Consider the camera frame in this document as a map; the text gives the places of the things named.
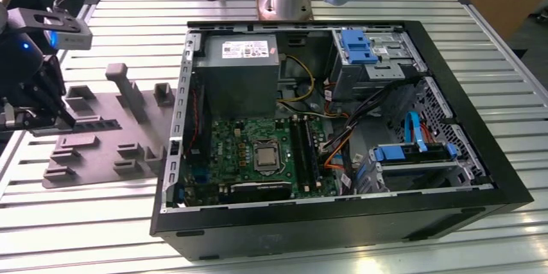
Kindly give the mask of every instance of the red wire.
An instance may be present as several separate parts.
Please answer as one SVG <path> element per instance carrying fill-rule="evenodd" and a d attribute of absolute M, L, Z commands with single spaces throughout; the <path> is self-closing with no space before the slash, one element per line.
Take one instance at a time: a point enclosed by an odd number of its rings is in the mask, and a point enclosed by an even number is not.
<path fill-rule="evenodd" d="M 426 135 L 427 135 L 429 142 L 434 142 L 435 139 L 434 139 L 434 137 L 433 137 L 433 133 L 430 133 L 430 130 L 429 130 L 427 125 L 426 125 L 425 123 L 421 123 L 421 127 L 422 127 L 423 130 L 426 131 Z"/>
<path fill-rule="evenodd" d="M 195 135 L 193 136 L 193 140 L 191 143 L 189 144 L 189 148 L 186 151 L 186 156 L 190 152 L 190 150 L 193 149 L 193 144 L 197 141 L 197 137 L 198 137 L 198 96 L 197 96 L 197 90 L 193 90 L 193 99 L 194 99 L 194 104 L 193 104 L 193 108 L 194 108 L 194 112 L 195 112 Z"/>

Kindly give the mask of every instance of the wire bundle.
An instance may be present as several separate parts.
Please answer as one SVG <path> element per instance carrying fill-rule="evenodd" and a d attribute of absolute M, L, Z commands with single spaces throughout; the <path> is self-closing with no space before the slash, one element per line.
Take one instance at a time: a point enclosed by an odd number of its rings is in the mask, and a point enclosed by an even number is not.
<path fill-rule="evenodd" d="M 330 139 L 323 148 L 326 149 L 327 147 L 333 146 L 338 141 L 341 141 L 341 143 L 338 144 L 338 146 L 335 147 L 335 150 L 333 151 L 331 155 L 329 156 L 326 163 L 325 163 L 325 167 L 326 168 L 337 168 L 337 169 L 343 169 L 346 171 L 346 173 L 351 173 L 353 176 L 350 176 L 351 179 L 354 179 L 354 171 L 349 170 L 351 169 L 351 167 L 349 168 L 347 165 L 345 164 L 345 166 L 341 165 L 334 165 L 331 164 L 331 161 L 337 155 L 338 152 L 342 152 L 345 154 L 345 152 L 349 152 L 349 140 L 351 139 L 351 134 L 354 131 L 354 128 L 357 127 L 361 118 L 369 113 L 371 112 L 374 109 L 377 109 L 383 101 L 387 99 L 387 96 L 390 95 L 391 91 L 397 88 L 399 88 L 403 85 L 409 85 L 413 83 L 417 83 L 421 79 L 421 76 L 415 77 L 415 78 L 409 78 L 407 80 L 399 80 L 399 81 L 394 81 L 391 82 L 385 88 L 382 88 L 379 91 L 377 91 L 366 100 L 365 102 L 362 102 L 362 104 L 357 107 L 357 109 L 354 110 L 353 114 L 350 115 L 347 122 L 345 124 L 345 131 L 337 135 L 333 139 Z"/>

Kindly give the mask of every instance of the slotted metal table surface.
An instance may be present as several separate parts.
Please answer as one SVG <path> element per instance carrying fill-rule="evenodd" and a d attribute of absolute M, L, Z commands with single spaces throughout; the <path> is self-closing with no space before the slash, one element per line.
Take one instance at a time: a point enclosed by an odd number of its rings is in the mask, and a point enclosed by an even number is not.
<path fill-rule="evenodd" d="M 437 241 L 191 263 L 149 235 L 157 179 L 47 190 L 42 174 L 57 137 L 17 133 L 0 160 L 0 271 L 548 271 L 548 95 L 475 8 L 457 0 L 353 0 L 341 8 L 313 3 L 317 20 L 423 21 L 535 202 Z M 65 78 L 70 85 L 114 92 L 105 80 L 109 63 L 127 63 L 142 90 L 159 81 L 175 83 L 187 21 L 254 20 L 257 10 L 255 0 L 102 0 L 81 16 L 95 34 L 94 48 L 65 55 Z"/>

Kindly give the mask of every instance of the blue plastic clip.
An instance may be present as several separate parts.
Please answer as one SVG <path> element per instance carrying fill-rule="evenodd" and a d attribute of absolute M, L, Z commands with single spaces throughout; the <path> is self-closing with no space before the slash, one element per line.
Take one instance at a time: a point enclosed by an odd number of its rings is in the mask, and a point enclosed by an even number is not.
<path fill-rule="evenodd" d="M 447 151 L 451 155 L 451 158 L 457 158 L 457 156 L 459 155 L 459 152 L 457 151 L 457 147 L 453 143 L 447 144 Z"/>
<path fill-rule="evenodd" d="M 349 53 L 350 64 L 377 64 L 379 62 L 363 30 L 342 30 L 342 45 Z"/>
<path fill-rule="evenodd" d="M 382 162 L 385 160 L 385 153 L 381 149 L 374 150 L 375 153 L 375 158 L 378 159 L 378 162 Z"/>
<path fill-rule="evenodd" d="M 413 142 L 414 138 L 411 137 L 411 129 L 410 129 L 410 123 L 414 126 L 414 135 L 415 135 L 415 141 L 419 145 L 419 151 L 427 151 L 427 144 L 423 139 L 423 132 L 421 131 L 421 118 L 419 118 L 419 113 L 418 112 L 409 112 L 406 115 L 406 142 Z"/>
<path fill-rule="evenodd" d="M 358 180 L 362 179 L 362 176 L 363 176 L 363 174 L 365 174 L 365 172 L 366 172 L 366 168 L 367 168 L 367 164 L 363 164 L 363 165 L 362 165 L 362 168 L 361 168 L 361 171 L 358 172 L 358 176 L 357 176 L 357 179 L 358 179 Z"/>
<path fill-rule="evenodd" d="M 387 160 L 405 160 L 406 154 L 403 153 L 402 146 L 383 146 L 383 155 Z"/>

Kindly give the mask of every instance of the power supply label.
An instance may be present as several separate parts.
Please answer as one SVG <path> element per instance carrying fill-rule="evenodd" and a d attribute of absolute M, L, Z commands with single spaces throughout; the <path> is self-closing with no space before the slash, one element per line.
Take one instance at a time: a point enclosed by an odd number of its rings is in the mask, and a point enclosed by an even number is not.
<path fill-rule="evenodd" d="M 223 58 L 269 58 L 267 41 L 229 41 L 223 43 Z"/>

